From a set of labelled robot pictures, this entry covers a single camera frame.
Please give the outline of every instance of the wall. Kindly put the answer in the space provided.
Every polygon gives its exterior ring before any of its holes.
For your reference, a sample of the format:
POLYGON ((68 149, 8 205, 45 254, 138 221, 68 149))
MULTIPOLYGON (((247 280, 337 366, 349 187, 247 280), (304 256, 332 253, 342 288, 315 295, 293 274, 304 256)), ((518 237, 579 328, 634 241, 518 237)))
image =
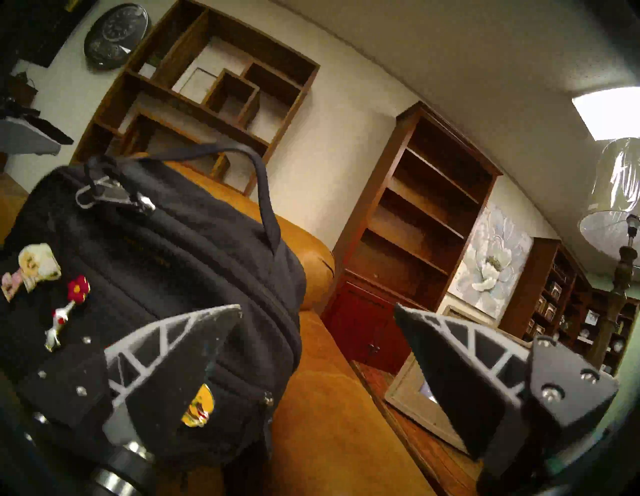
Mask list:
MULTIPOLYGON (((91 25, 119 0, 102 0, 67 40, 48 69, 20 63, 38 88, 34 107, 75 140, 82 136, 117 71, 93 72, 82 55, 91 25)), ((321 66, 289 130, 269 162, 269 187, 276 213, 332 248, 385 146, 395 117, 418 97, 382 68, 338 39, 266 0, 209 0, 312 58, 321 66)), ((143 3, 158 20, 171 0, 143 3)), ((57 157, 10 158, 7 172, 26 190, 54 167, 69 162, 74 146, 57 157)), ((490 201, 530 236, 557 237, 540 212, 507 176, 490 201)), ((453 296, 447 296, 443 305, 453 296)), ((483 316, 465 305, 470 313, 483 316)), ((484 318, 490 323, 493 319, 484 318)))
MULTIPOLYGON (((554 229, 549 225, 539 210, 524 195, 522 190, 507 176, 499 177, 489 196, 489 202, 493 203, 511 220, 514 224, 529 234, 531 237, 551 237, 558 239, 554 229)), ((468 314, 473 315, 482 322, 495 325, 494 318, 475 309, 468 303, 447 293, 438 309, 441 312, 447 305, 456 305, 465 309, 468 314)))

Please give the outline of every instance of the cabinet door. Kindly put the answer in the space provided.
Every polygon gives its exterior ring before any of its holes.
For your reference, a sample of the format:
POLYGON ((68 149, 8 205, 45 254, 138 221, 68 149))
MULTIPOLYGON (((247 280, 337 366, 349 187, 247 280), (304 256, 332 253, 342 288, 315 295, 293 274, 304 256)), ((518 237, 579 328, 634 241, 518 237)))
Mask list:
POLYGON ((390 374, 397 374, 409 357, 411 348, 400 327, 396 325, 393 307, 390 309, 387 325, 375 336, 374 344, 376 352, 369 357, 367 365, 390 374))
POLYGON ((324 325, 348 360, 368 363, 377 354, 375 338, 393 318, 393 306, 382 298, 345 281, 323 313, 324 325))

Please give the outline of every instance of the ceiling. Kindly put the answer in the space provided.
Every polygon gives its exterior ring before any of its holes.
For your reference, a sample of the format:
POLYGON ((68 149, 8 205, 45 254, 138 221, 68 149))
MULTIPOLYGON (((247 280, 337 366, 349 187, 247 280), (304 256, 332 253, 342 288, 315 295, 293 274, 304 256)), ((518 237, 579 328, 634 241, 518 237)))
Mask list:
POLYGON ((593 141, 571 98, 637 83, 607 34, 620 29, 578 1, 278 3, 420 95, 525 191, 586 271, 612 274, 615 262, 577 228, 606 143, 593 141))

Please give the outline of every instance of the yellow pin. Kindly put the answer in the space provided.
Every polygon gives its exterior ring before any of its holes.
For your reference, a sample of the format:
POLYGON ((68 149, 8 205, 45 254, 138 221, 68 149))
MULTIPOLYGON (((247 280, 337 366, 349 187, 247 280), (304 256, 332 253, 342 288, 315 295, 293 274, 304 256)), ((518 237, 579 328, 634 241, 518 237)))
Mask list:
POLYGON ((213 412, 215 405, 216 401, 209 386, 203 384, 182 416, 182 423, 187 427, 203 427, 209 421, 209 415, 213 412))

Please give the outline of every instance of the black backpack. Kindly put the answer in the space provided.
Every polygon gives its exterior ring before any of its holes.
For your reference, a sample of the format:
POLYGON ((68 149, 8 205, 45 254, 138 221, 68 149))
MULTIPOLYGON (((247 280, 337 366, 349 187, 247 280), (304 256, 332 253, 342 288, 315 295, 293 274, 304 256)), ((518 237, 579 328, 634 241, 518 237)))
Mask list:
MULTIPOLYGON (((0 255, 0 275, 13 273, 22 248, 38 243, 52 248, 62 277, 29 293, 21 289, 11 302, 0 296, 0 367, 14 385, 55 356, 44 347, 44 331, 52 310, 67 303, 67 283, 78 275, 91 291, 62 330, 62 349, 86 336, 106 348, 153 321, 238 303, 243 318, 207 368, 205 383, 215 401, 208 422, 201 428, 180 424, 180 444, 158 448, 156 456, 182 467, 224 463, 251 443, 269 442, 273 410, 300 360, 298 311, 306 280, 280 238, 264 163, 252 149, 219 142, 117 162, 94 157, 84 169, 57 168, 18 215, 0 255), (245 153, 255 166, 262 224, 163 164, 226 150, 245 153), (129 199, 80 208, 78 190, 89 184, 99 195, 97 180, 105 174, 129 199), (140 206, 145 197, 155 210, 142 213, 127 205, 140 206)), ((181 387, 179 371, 167 387, 181 387)), ((150 422, 162 408, 148 406, 150 422)))

